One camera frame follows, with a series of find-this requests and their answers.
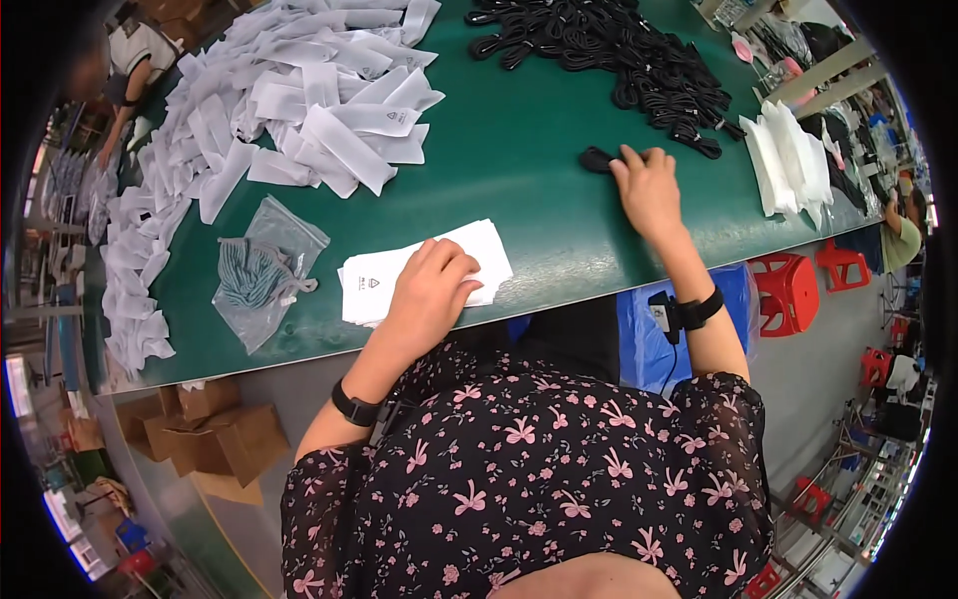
red plastic stool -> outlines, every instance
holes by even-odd
[[[861,378],[861,385],[864,387],[882,387],[888,380],[888,369],[892,365],[894,356],[888,352],[877,350],[873,347],[865,350],[861,355],[861,365],[865,367],[865,374]]]
[[[896,316],[895,321],[892,322],[892,347],[900,347],[906,335],[908,335],[908,319]]]
[[[834,239],[829,239],[825,242],[824,249],[815,252],[815,263],[829,271],[829,279],[832,281],[829,293],[865,287],[872,282],[872,271],[865,264],[865,257],[851,249],[838,249]],[[848,275],[854,265],[858,266],[861,280],[849,283]]]
[[[769,254],[750,260],[750,264],[764,265],[765,272],[753,272],[759,298],[760,312],[768,319],[759,334],[763,337],[784,337],[808,329],[818,314],[818,282],[811,260],[798,254]],[[772,269],[772,265],[784,263]],[[782,315],[782,324],[768,329],[775,316]]]
[[[779,573],[775,571],[775,568],[772,567],[771,562],[769,562],[765,564],[762,571],[752,579],[752,582],[748,583],[748,586],[745,587],[745,596],[749,599],[762,599],[781,582],[782,577],[779,576]]]
[[[809,516],[809,520],[813,523],[817,522],[822,516],[822,512],[825,511],[825,508],[828,507],[829,502],[832,501],[832,496],[822,490],[821,487],[811,482],[811,479],[807,476],[799,476],[795,479],[795,486],[798,487],[798,492],[802,493],[798,499],[792,503],[796,509],[805,512]]]

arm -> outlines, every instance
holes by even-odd
[[[450,240],[426,240],[396,280],[386,319],[376,327],[343,377],[343,393],[366,403],[381,403],[399,376],[443,340],[456,324],[478,281],[463,281],[479,264]],[[370,426],[346,420],[326,401],[296,450],[296,461],[317,449],[368,439]]]
[[[897,237],[901,237],[901,215],[898,213],[898,192],[892,190],[892,196],[885,204],[885,224],[895,231]]]
[[[150,73],[153,72],[153,66],[149,63],[149,58],[144,58],[133,68],[129,74],[129,81],[126,84],[126,99],[130,102],[136,102],[143,95],[143,90],[147,87],[147,80]],[[123,125],[133,115],[133,106],[121,106],[119,110],[114,107],[116,119],[113,121],[113,128],[110,129],[109,137],[103,144],[100,151],[100,168],[105,169],[110,160],[110,154],[120,141],[120,133],[123,131]]]
[[[622,160],[610,163],[622,205],[635,230],[655,249],[680,303],[705,301],[715,284],[682,224],[675,159],[660,148],[640,156],[622,146]],[[749,380],[748,363],[728,310],[723,306],[705,326],[686,332],[693,373],[727,372]]]

green table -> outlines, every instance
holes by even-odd
[[[208,378],[355,350],[369,329],[341,320],[336,269],[350,256],[403,247],[477,219],[495,223],[515,272],[495,303],[469,309],[459,326],[474,325],[659,281],[657,258],[622,214],[611,177],[584,171],[577,155],[589,145],[615,151],[663,146],[677,160],[683,218],[708,266],[724,265],[818,239],[807,217],[763,216],[744,143],[719,134],[723,155],[708,160],[668,141],[636,111],[609,101],[614,76],[567,73],[552,60],[529,58],[513,72],[497,60],[472,61],[468,41],[492,29],[463,23],[468,0],[447,0],[420,44],[439,53],[427,76],[445,100],[422,120],[432,125],[423,149],[426,164],[403,165],[382,197],[361,187],[342,200],[319,190],[251,183],[243,179],[213,225],[194,204],[177,231],[166,269],[150,289],[170,325],[176,356],[148,358],[130,383],[104,371],[103,334],[95,256],[88,266],[86,362],[98,392]],[[656,27],[694,41],[732,94],[730,112],[754,117],[759,104],[750,66],[731,50],[728,33],[712,31],[684,0],[645,0],[642,12]],[[159,98],[148,114],[162,115]],[[217,237],[241,236],[260,201],[272,194],[332,239],[279,331],[248,356],[210,303],[218,285]],[[864,220],[853,223],[860,226]]]

watch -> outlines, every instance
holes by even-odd
[[[359,398],[347,397],[343,392],[343,380],[340,379],[332,386],[332,404],[336,406],[346,420],[356,426],[372,426],[382,407],[379,403],[366,403]]]
[[[704,302],[693,300],[684,304],[676,304],[678,310],[679,322],[686,331],[694,331],[705,326],[705,321],[711,318],[721,310],[725,305],[725,298],[722,297],[721,290],[716,286],[716,290]]]

floral dress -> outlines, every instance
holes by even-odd
[[[481,598],[595,552],[658,567],[682,597],[732,597],[767,562],[764,408],[741,377],[666,400],[446,343],[395,391],[414,404],[378,448],[289,472],[290,599]]]

